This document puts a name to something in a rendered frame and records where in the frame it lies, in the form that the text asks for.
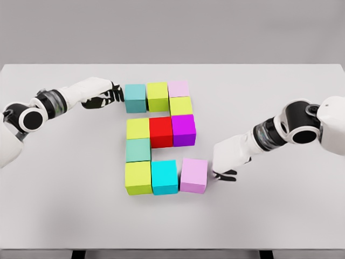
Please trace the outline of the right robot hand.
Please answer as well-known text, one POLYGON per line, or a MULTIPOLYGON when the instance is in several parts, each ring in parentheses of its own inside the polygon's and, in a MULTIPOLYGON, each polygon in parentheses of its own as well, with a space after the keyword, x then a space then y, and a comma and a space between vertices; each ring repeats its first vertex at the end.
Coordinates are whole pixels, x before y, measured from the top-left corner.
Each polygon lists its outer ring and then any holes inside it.
POLYGON ((212 172, 218 181, 235 182, 235 170, 251 161, 250 156, 243 150, 242 137, 236 135, 214 145, 212 158, 212 172))

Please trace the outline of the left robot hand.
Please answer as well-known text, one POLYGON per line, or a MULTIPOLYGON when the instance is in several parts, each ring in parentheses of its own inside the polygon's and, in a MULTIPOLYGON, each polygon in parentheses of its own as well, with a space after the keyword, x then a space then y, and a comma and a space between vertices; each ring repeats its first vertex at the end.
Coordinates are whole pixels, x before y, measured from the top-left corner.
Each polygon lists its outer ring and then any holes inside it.
POLYGON ((92 77, 83 80, 79 91, 81 105, 88 110, 103 108, 115 101, 125 101, 121 86, 108 79, 92 77))

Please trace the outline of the teal blue cube block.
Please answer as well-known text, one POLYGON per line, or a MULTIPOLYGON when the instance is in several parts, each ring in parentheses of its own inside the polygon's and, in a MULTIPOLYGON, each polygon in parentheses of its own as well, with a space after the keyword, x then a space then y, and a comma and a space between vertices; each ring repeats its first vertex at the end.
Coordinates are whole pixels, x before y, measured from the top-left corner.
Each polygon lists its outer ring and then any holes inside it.
POLYGON ((125 106, 127 113, 146 113, 145 84, 125 85, 125 106))

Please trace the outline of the light pink cube block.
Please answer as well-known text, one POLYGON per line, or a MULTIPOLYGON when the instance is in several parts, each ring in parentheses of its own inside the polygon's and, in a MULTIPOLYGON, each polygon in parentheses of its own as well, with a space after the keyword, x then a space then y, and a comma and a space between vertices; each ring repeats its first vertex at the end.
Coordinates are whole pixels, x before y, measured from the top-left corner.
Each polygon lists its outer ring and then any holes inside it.
POLYGON ((180 191, 203 194, 208 180, 208 161, 184 158, 180 177, 180 191))
POLYGON ((170 98, 188 97, 190 95, 188 82, 186 80, 169 81, 168 93, 170 98))

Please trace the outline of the purple cube block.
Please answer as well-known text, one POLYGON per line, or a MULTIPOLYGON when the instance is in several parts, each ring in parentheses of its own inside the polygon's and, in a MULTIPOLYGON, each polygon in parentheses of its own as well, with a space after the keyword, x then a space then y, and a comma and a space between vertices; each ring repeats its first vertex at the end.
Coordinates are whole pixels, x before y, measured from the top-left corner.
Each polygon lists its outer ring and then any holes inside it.
POLYGON ((173 115, 171 117, 171 121, 173 131, 173 146, 194 146, 196 141, 194 115, 173 115))

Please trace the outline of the yellow-green cube block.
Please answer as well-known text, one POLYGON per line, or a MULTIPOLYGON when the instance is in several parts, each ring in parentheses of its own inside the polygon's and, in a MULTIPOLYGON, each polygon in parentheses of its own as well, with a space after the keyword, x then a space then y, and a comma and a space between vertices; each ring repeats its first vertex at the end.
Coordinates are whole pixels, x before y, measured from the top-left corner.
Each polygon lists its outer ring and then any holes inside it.
POLYGON ((170 115, 188 115, 193 114, 190 97, 172 97, 169 98, 170 115))
POLYGON ((125 164, 125 188, 129 195, 152 194, 151 162, 128 162, 125 164))
POLYGON ((149 118, 127 120, 126 139, 150 138, 149 118))
POLYGON ((168 83, 148 83, 147 99, 150 112, 168 112, 169 111, 169 95, 168 83))

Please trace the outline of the bright cyan cube block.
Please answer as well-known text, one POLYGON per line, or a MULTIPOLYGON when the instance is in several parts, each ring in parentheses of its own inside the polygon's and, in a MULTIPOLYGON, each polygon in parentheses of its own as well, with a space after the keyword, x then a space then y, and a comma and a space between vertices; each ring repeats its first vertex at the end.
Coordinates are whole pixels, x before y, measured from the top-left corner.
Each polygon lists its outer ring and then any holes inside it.
POLYGON ((154 195, 178 193, 176 160, 153 161, 151 163, 151 186, 154 195))

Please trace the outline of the red cube block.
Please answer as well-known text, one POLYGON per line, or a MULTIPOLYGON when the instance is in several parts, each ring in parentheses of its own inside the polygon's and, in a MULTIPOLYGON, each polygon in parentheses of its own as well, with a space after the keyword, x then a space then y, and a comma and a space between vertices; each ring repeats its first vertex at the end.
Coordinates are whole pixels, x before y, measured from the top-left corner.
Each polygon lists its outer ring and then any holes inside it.
POLYGON ((150 142, 152 148, 173 146, 171 117, 149 118, 150 142))

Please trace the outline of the sea green cube block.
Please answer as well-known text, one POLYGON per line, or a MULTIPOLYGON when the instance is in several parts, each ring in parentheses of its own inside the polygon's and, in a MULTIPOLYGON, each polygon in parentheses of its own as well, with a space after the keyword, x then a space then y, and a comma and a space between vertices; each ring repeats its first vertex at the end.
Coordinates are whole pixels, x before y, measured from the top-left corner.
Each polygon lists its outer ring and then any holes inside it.
POLYGON ((141 162, 151 160, 151 145, 149 138, 126 140, 126 162, 141 162))

